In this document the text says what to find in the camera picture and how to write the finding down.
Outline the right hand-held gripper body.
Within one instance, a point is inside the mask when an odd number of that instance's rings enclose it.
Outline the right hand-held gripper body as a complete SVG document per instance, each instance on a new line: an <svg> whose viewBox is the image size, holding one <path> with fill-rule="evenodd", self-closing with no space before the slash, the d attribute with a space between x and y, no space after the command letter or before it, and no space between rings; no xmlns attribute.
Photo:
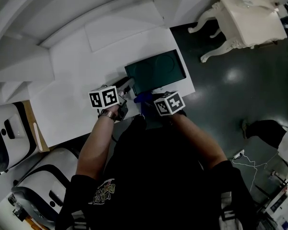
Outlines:
<svg viewBox="0 0 288 230"><path fill-rule="evenodd" d="M154 101L154 105L160 116L173 115L185 107L185 103L178 91L165 92Z"/></svg>

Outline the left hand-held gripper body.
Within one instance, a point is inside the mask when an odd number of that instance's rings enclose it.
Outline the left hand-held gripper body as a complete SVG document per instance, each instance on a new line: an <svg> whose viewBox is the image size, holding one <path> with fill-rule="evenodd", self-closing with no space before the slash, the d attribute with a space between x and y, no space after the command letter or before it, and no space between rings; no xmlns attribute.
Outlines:
<svg viewBox="0 0 288 230"><path fill-rule="evenodd" d="M123 97L123 92L117 90L116 86L102 85L88 93L93 109L102 110L118 105L117 121L122 121L127 112L127 100Z"/></svg>

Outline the blue cloth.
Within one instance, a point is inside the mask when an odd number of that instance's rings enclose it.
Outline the blue cloth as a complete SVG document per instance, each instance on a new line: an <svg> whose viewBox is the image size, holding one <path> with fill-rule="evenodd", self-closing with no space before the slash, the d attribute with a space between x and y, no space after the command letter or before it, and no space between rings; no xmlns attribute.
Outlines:
<svg viewBox="0 0 288 230"><path fill-rule="evenodd" d="M136 96L133 102L137 104L152 105L156 97L157 95L152 92L143 92L139 94L138 96Z"/></svg>

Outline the dark green case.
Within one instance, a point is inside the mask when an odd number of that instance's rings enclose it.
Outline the dark green case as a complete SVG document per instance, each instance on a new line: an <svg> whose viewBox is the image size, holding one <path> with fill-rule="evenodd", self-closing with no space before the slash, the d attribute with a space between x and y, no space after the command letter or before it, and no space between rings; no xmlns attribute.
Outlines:
<svg viewBox="0 0 288 230"><path fill-rule="evenodd" d="M136 96L186 78L175 49L127 65L125 71L135 81L132 89Z"/></svg>

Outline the person's left forearm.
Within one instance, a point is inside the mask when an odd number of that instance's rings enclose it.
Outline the person's left forearm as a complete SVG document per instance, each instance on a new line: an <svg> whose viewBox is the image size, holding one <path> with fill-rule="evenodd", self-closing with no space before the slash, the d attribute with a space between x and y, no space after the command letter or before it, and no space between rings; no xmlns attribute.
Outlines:
<svg viewBox="0 0 288 230"><path fill-rule="evenodd" d="M114 121L111 118L100 116L81 149L76 169L77 175L99 179L108 157L113 128Z"/></svg>

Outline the person's right forearm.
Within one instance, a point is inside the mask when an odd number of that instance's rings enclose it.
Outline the person's right forearm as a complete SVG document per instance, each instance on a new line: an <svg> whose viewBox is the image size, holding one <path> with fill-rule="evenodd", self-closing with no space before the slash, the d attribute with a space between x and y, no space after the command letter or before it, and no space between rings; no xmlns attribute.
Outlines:
<svg viewBox="0 0 288 230"><path fill-rule="evenodd" d="M174 114L170 119L174 127L195 148L200 164L204 168L212 169L219 163L227 161L225 153L216 140L189 118L182 114Z"/></svg>

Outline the person's left hand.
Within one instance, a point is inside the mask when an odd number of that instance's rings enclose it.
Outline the person's left hand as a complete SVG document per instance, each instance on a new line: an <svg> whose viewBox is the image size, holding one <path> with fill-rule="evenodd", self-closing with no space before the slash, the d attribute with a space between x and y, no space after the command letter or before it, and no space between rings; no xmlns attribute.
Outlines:
<svg viewBox="0 0 288 230"><path fill-rule="evenodd" d="M120 106L118 104L116 104L116 105L113 105L111 107L106 108L106 110L113 112L115 114L115 116L117 116L119 108L120 108Z"/></svg>

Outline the silver wristwatch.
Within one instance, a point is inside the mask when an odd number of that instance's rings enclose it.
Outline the silver wristwatch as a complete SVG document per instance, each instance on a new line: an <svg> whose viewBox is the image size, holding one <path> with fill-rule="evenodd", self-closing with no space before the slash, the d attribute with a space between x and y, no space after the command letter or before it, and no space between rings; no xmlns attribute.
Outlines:
<svg viewBox="0 0 288 230"><path fill-rule="evenodd" d="M109 110L106 110L106 109L103 109L98 118L100 119L101 117L108 117L110 118L111 120L113 120L114 122L116 121L116 118L117 118L117 115L113 112L113 111L109 111Z"/></svg>

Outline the white desk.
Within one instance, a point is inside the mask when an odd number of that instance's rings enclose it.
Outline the white desk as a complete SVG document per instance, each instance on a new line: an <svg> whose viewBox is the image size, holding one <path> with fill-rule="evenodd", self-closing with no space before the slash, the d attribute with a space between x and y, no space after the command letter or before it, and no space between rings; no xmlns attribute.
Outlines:
<svg viewBox="0 0 288 230"><path fill-rule="evenodd" d="M90 133L97 112L88 93L126 74L131 63L178 49L169 29L157 27L92 52L85 29L79 29L50 49L54 81L30 103L49 147Z"/></svg>

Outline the black printed T-shirt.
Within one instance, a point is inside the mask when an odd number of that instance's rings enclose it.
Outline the black printed T-shirt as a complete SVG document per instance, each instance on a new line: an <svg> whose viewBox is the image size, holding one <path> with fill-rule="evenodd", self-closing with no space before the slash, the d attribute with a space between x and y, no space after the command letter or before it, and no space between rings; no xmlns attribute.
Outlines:
<svg viewBox="0 0 288 230"><path fill-rule="evenodd" d="M256 230L253 199L227 160L204 168L195 148L170 124L147 129L136 116L119 137L98 180L75 174L55 230L220 230L221 194L243 230Z"/></svg>

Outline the wooden side table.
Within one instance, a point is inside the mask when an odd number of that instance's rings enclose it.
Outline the wooden side table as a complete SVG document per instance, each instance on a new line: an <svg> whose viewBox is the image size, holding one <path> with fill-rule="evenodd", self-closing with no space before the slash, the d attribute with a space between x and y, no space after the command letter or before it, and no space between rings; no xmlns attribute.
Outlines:
<svg viewBox="0 0 288 230"><path fill-rule="evenodd" d="M27 120L28 120L30 129L31 129L33 138L34 138L34 140L36 142L36 146L37 146L36 136L35 136L34 127L33 127L33 123L34 122L37 123L37 120L36 120L35 115L33 113L33 109L31 107L31 103L30 103L29 100L26 100L26 101L22 101L22 104L24 105L24 110L25 110L25 113L26 113L26 117L27 117ZM47 146L47 144L46 144L46 142L45 142L45 140L44 140L44 138L43 138L43 136L41 134L39 126L38 126L38 130L39 130L39 136L40 136L42 147L43 147L43 152L49 152L50 148Z"/></svg>

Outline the white flat stick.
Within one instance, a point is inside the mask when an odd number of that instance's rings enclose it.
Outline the white flat stick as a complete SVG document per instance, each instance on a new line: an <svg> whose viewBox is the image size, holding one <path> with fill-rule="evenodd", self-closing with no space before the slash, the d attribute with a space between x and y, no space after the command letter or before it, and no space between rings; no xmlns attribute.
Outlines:
<svg viewBox="0 0 288 230"><path fill-rule="evenodd" d="M41 139L39 136L39 130L38 130L37 123L34 122L33 127L34 127L34 132L35 132L35 136L36 136L38 149L40 150L40 152L43 152L43 147L42 147Z"/></svg>

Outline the white shelf unit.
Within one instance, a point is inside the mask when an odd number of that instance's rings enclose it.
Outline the white shelf unit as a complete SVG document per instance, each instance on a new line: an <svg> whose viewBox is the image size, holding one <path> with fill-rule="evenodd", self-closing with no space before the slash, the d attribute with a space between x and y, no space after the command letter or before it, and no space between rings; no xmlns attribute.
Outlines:
<svg viewBox="0 0 288 230"><path fill-rule="evenodd" d="M0 0L0 105L51 84L50 49L85 29L92 52L169 27L181 0Z"/></svg>

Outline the white black-trimmed machine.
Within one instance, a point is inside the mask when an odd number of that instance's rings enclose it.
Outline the white black-trimmed machine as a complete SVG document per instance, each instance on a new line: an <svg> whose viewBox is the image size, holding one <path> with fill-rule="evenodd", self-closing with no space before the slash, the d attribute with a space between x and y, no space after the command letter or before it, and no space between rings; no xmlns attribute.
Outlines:
<svg viewBox="0 0 288 230"><path fill-rule="evenodd" d="M0 106L0 173L29 158L36 143L22 102Z"/></svg>
<svg viewBox="0 0 288 230"><path fill-rule="evenodd" d="M75 149L56 148L12 188L16 202L38 224L55 229L78 157L79 151Z"/></svg>

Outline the cream carved dressing table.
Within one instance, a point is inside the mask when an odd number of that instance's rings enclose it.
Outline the cream carved dressing table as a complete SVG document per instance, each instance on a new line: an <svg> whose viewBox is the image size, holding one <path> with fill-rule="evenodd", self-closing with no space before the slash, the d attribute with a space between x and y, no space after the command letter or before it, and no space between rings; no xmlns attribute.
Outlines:
<svg viewBox="0 0 288 230"><path fill-rule="evenodd" d="M202 13L197 25L188 28L188 32L192 34L200 31L210 19L217 20L219 26L210 38L223 33L226 40L219 48L201 56L202 63L212 56L219 56L233 49L254 48L287 37L270 0L219 0Z"/></svg>

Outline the white cluttered workbench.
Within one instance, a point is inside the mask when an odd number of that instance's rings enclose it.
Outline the white cluttered workbench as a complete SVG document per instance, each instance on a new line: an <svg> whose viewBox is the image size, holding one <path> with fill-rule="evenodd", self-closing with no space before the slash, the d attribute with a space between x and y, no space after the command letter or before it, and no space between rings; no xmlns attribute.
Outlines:
<svg viewBox="0 0 288 230"><path fill-rule="evenodd" d="M278 230L288 230L288 184L272 199L265 211L277 224Z"/></svg>

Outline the black metal frame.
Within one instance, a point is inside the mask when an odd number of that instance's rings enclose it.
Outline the black metal frame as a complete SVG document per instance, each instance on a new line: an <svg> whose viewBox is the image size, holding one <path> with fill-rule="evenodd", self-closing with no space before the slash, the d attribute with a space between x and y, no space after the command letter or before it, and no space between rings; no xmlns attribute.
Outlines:
<svg viewBox="0 0 288 230"><path fill-rule="evenodd" d="M288 184L288 163L276 155L258 170L251 195L256 212L261 212Z"/></svg>

